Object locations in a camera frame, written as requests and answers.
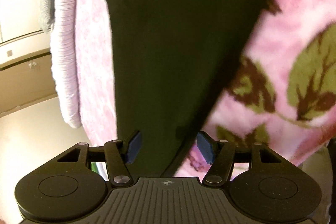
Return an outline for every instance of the metal rivet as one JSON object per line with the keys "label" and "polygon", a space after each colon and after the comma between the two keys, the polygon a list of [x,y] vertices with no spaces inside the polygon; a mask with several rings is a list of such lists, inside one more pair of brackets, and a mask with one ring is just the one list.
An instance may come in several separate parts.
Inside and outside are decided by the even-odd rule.
{"label": "metal rivet", "polygon": [[208,183],[220,183],[222,178],[220,176],[208,176],[205,180]]}
{"label": "metal rivet", "polygon": [[130,178],[128,176],[116,176],[114,177],[114,182],[116,183],[126,183],[126,182],[129,182],[130,181]]}

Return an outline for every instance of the ribbed rubber pad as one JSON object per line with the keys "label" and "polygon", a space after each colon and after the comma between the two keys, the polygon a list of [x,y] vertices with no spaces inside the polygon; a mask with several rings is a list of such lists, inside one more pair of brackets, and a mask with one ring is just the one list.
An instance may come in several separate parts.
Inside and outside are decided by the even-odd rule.
{"label": "ribbed rubber pad", "polygon": [[[22,224],[32,224],[24,220]],[[106,202],[76,224],[257,224],[238,212],[219,189],[197,178],[140,178],[111,192]],[[302,222],[314,224],[310,220]]]}

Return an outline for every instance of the pant leg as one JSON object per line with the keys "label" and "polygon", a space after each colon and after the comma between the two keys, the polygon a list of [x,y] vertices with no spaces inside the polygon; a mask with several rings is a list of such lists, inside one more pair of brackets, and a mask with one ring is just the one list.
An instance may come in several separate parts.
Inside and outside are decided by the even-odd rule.
{"label": "pant leg", "polygon": [[326,146],[321,147],[299,166],[310,175],[322,190],[322,200],[318,206],[314,219],[318,224],[329,224],[329,208],[331,205],[333,170],[329,151]]}

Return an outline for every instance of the crosshair symbol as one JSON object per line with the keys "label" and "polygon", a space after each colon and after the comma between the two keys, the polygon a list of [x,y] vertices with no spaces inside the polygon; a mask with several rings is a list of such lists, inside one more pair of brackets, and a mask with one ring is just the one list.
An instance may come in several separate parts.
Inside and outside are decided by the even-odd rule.
{"label": "crosshair symbol", "polygon": [[168,185],[172,184],[173,182],[172,182],[171,180],[168,180],[168,179],[167,179],[167,180],[165,180],[163,183],[166,184],[166,185],[168,186]]}

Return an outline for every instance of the triangular cutout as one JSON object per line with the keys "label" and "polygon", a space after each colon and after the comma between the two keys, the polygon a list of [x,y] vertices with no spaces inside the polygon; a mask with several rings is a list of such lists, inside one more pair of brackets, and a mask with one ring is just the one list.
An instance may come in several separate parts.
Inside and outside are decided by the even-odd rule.
{"label": "triangular cutout", "polygon": [[261,162],[265,164],[280,164],[282,161],[267,149],[260,149]]}
{"label": "triangular cutout", "polygon": [[71,150],[68,154],[60,158],[58,162],[77,162],[80,152],[81,150],[79,148],[75,148],[74,150]]}

